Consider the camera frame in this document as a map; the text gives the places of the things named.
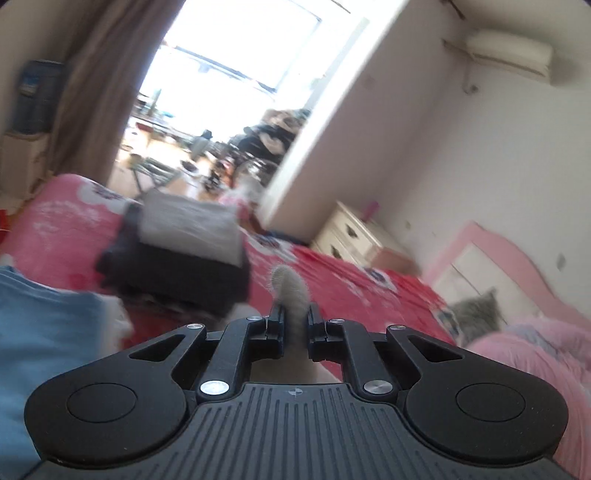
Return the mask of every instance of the pink bed frame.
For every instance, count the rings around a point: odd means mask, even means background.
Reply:
[[[591,320],[554,296],[527,255],[503,236],[484,230],[476,222],[466,225],[458,237],[426,271],[423,281],[432,287],[445,269],[469,244],[474,244],[482,250],[509,278],[517,283],[544,316],[591,330]]]

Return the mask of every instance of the pink bedspread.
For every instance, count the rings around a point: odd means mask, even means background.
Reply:
[[[528,340],[516,333],[494,333],[469,349],[540,377],[560,392],[569,423],[554,459],[576,478],[591,480],[591,332],[550,319],[524,319],[521,325],[527,326],[525,332],[535,331],[537,345],[531,335]]]
[[[57,177],[21,214],[0,246],[4,261],[12,262],[31,280],[51,287],[102,291],[94,265],[116,237],[127,203],[83,177]],[[306,280],[327,319],[357,320],[375,332],[401,323],[451,342],[430,313],[441,300],[417,278],[362,270],[286,242],[251,236],[247,240],[252,265],[249,303],[261,313],[268,312],[272,303],[269,273],[273,266],[286,263]],[[130,316],[135,326],[130,344],[178,327],[170,318],[145,312],[130,312]]]

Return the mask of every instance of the ceiling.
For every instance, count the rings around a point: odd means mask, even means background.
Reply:
[[[476,27],[498,28],[550,43],[591,61],[591,5],[586,0],[454,0]]]

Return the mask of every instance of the bed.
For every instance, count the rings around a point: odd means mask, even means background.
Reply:
[[[95,262],[116,237],[129,201],[83,177],[57,177],[22,212],[0,245],[0,264],[13,265],[30,280],[50,287],[104,293]],[[444,250],[422,280],[361,269],[276,239],[247,235],[245,243],[251,262],[249,305],[262,313],[272,303],[269,272],[282,263],[305,279],[324,318],[357,320],[370,331],[383,332],[388,325],[404,324],[453,343],[433,312],[494,287],[508,326],[525,317],[540,324],[540,317],[555,318],[572,328],[563,329],[562,334],[576,336],[579,346],[591,346],[589,321],[552,295],[515,245],[475,223]],[[131,309],[129,315],[135,333],[126,346],[179,326],[177,319],[165,314]],[[573,475],[591,479],[591,348],[582,352],[583,356],[588,353],[584,358],[561,353],[565,365],[545,357],[539,347],[504,333],[484,337],[469,349],[536,374],[561,392],[569,405],[570,420],[556,459]],[[328,367],[339,373],[336,365]],[[589,382],[588,398],[582,388],[585,381]]]
[[[447,304],[496,289],[508,325],[545,316],[591,330],[591,321],[554,296],[531,260],[512,242],[469,223],[424,273],[423,281]]]
[[[0,246],[0,262],[50,287],[104,293],[95,262],[116,237],[129,201],[80,176],[56,177],[18,218]],[[269,273],[273,266],[284,263],[305,279],[324,318],[357,320],[375,332],[384,332],[393,323],[404,324],[452,341],[431,315],[441,304],[439,296],[416,277],[358,268],[262,236],[246,234],[246,248],[251,263],[248,303],[261,313],[272,304]],[[135,333],[127,347],[179,325],[176,319],[145,309],[130,309],[129,315]]]
[[[506,325],[468,350],[536,375],[561,393],[569,423],[554,458],[576,478],[591,479],[591,321],[554,296],[516,245],[474,222],[423,280],[447,304],[496,290]]]

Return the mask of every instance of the white dresser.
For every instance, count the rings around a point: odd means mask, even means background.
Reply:
[[[374,221],[363,223],[359,217],[357,211],[337,202],[312,249],[361,267],[414,274],[414,262],[396,240]]]

